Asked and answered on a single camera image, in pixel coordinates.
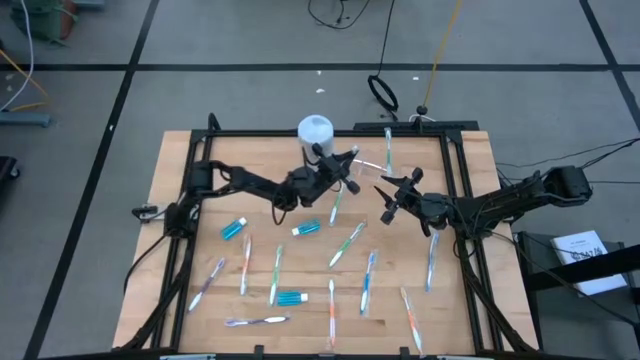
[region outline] white container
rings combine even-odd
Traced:
[[[318,157],[311,146],[315,143],[322,146],[324,156],[333,154],[333,124],[322,115],[309,115],[298,124],[298,141],[307,154],[307,159],[315,163]]]

